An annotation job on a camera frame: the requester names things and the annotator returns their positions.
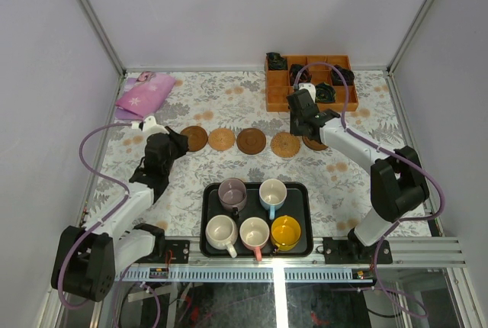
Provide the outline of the dark brown wooden coaster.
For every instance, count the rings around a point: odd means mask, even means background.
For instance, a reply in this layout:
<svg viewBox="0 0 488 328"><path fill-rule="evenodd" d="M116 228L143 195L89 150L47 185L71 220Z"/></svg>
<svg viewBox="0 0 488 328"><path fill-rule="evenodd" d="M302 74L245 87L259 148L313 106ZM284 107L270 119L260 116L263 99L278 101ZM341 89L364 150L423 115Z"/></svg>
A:
<svg viewBox="0 0 488 328"><path fill-rule="evenodd" d="M256 155L265 148L266 136L257 128L246 128L239 133L236 143L242 153Z"/></svg>
<svg viewBox="0 0 488 328"><path fill-rule="evenodd" d="M180 132L188 138L188 151L197 152L202 150L208 141L207 131L201 126L189 126Z"/></svg>
<svg viewBox="0 0 488 328"><path fill-rule="evenodd" d="M323 150L328 149L327 145L324 145L324 144L317 142L315 140L311 140L309 137L306 137L306 136L302 136L302 141L303 141L305 146L307 146L309 149L311 149L313 151L323 151Z"/></svg>

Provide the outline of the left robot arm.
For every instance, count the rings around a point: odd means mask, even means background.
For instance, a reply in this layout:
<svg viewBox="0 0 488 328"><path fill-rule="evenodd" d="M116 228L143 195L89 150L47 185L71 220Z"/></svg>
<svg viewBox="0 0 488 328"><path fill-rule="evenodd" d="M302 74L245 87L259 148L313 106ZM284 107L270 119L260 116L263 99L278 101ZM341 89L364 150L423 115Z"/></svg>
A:
<svg viewBox="0 0 488 328"><path fill-rule="evenodd" d="M59 294L102 301L117 273L147 259L162 261L167 253L165 231L139 223L169 185L175 160L188 151L188 138L161 127L146 140L143 158L128 182L118 182L123 197L91 212L81 227L68 226L59 238L50 284Z"/></svg>

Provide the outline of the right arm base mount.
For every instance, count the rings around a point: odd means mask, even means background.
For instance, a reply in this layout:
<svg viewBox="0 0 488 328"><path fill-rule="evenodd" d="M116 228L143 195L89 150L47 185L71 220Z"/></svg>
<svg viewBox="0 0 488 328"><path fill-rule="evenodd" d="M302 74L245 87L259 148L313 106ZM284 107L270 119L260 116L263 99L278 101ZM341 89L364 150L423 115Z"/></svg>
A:
<svg viewBox="0 0 488 328"><path fill-rule="evenodd" d="M329 265L393 263L390 244L387 240L372 246L362 246L348 239L323 238L325 263Z"/></svg>

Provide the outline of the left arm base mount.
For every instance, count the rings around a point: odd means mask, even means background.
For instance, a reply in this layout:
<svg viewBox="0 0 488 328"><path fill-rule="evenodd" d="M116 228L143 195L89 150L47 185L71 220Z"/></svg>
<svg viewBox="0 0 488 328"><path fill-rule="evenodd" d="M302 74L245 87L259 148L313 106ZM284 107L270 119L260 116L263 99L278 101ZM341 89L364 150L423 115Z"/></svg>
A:
<svg viewBox="0 0 488 328"><path fill-rule="evenodd" d="M141 257L135 263L187 264L190 246L189 240L166 240L160 246L156 245L149 255Z"/></svg>

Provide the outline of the woven rattan coaster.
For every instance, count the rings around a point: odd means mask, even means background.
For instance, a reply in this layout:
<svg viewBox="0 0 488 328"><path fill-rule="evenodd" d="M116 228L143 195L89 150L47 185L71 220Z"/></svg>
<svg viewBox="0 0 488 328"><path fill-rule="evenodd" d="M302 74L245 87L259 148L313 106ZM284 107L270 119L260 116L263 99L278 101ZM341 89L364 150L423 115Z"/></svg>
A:
<svg viewBox="0 0 488 328"><path fill-rule="evenodd" d="M271 150L281 158L292 158L300 151L300 140L287 132L277 133L271 139Z"/></svg>
<svg viewBox="0 0 488 328"><path fill-rule="evenodd" d="M236 141L234 132L228 128L217 128L210 132L208 143L210 147L217 151L225 151L233 147Z"/></svg>

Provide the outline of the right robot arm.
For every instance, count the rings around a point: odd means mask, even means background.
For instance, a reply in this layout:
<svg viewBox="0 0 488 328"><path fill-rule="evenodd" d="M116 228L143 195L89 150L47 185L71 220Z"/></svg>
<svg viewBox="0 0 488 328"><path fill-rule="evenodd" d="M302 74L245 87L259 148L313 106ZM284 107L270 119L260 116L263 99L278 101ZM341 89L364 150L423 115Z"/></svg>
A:
<svg viewBox="0 0 488 328"><path fill-rule="evenodd" d="M403 215L427 198L429 188L417 152L405 146L390 149L355 131L333 110L321 111L305 88L287 96L291 133L338 150L370 176L371 210L348 233L348 255L366 262L375 246Z"/></svg>

